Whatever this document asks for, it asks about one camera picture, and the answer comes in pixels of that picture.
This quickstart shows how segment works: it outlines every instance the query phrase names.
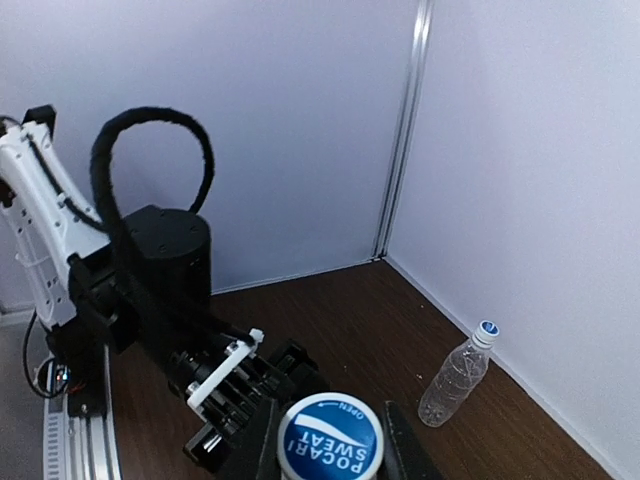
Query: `blue label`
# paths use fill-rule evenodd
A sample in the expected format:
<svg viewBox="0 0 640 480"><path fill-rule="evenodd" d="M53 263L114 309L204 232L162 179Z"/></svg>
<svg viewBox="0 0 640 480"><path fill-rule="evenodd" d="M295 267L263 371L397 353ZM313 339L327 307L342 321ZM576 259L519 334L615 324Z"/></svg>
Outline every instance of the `blue label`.
<svg viewBox="0 0 640 480"><path fill-rule="evenodd" d="M361 410L348 402L319 401L287 425L284 451L293 470L307 480L353 480L373 462L378 439Z"/></svg>

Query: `white panel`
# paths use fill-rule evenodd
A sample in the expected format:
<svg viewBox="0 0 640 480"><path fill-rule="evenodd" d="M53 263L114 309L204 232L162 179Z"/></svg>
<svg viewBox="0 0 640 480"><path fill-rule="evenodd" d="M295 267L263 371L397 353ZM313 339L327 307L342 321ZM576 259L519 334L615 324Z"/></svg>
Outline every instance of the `white panel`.
<svg viewBox="0 0 640 480"><path fill-rule="evenodd" d="M640 478L640 7L436 2L391 256Z"/></svg>
<svg viewBox="0 0 640 480"><path fill-rule="evenodd" d="M353 264L371 254L415 13L392 0L5 0L0 107L56 106L58 155L89 197L105 120L142 104L199 119L218 167L203 210L217 288ZM144 126L123 135L114 171L128 212L189 205L202 166L186 132Z"/></svg>

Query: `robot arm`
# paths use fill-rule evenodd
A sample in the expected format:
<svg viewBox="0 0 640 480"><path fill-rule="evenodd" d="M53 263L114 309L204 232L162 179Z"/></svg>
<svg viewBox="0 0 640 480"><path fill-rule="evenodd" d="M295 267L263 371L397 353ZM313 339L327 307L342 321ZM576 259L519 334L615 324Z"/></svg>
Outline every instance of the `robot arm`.
<svg viewBox="0 0 640 480"><path fill-rule="evenodd" d="M77 254L87 257L109 243L108 236L79 221L65 202L95 215L60 164L45 123L12 124L0 137L0 211L18 244L17 260L27 273L36 310L45 328L63 326L75 317L68 295L70 265ZM56 192L43 164L57 179Z"/></svg>
<svg viewBox="0 0 640 480"><path fill-rule="evenodd" d="M211 235L197 215L213 178L204 129L154 107L107 122L92 151L94 210L56 157L54 121L51 107L30 110L22 123L0 117L0 211L17 239L49 348L70 371L67 414L104 415L104 346L119 353L137 342L204 422L183 448L192 460L219 478L281 478L280 412L329 386L295 342L265 360L257 354L260 330L238 331L209 312ZM149 205L123 218L112 191L111 150L120 132L148 121L196 136L203 182L188 211ZM382 420L389 478L439 480L395 404L387 402Z"/></svg>

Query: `metal rail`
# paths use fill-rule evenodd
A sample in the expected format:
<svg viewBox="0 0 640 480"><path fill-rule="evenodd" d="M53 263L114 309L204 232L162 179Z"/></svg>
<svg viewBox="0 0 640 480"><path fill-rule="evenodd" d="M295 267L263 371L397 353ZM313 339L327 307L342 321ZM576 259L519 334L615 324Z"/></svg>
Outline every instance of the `metal rail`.
<svg viewBox="0 0 640 480"><path fill-rule="evenodd" d="M107 397L104 417L69 417L66 395L45 400L44 480L121 480L107 349L104 365Z"/></svg>
<svg viewBox="0 0 640 480"><path fill-rule="evenodd" d="M418 13L413 30L411 59L407 67L407 79L404 86L400 112L398 113L391 166L385 187L378 231L373 246L373 258L382 258L387 255L389 240L391 239L391 230L400 199L400 189L409 157L415 118L420 102L434 2L435 0L418 1Z"/></svg>

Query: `gray floor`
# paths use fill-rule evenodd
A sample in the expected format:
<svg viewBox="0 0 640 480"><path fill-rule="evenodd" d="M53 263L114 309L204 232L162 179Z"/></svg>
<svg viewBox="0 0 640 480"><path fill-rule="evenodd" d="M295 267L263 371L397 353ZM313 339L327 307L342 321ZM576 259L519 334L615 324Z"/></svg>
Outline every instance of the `gray floor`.
<svg viewBox="0 0 640 480"><path fill-rule="evenodd" d="M42 478L43 400L26 385L21 365L26 325L0 327L0 479ZM47 355L40 326L33 331L30 366Z"/></svg>

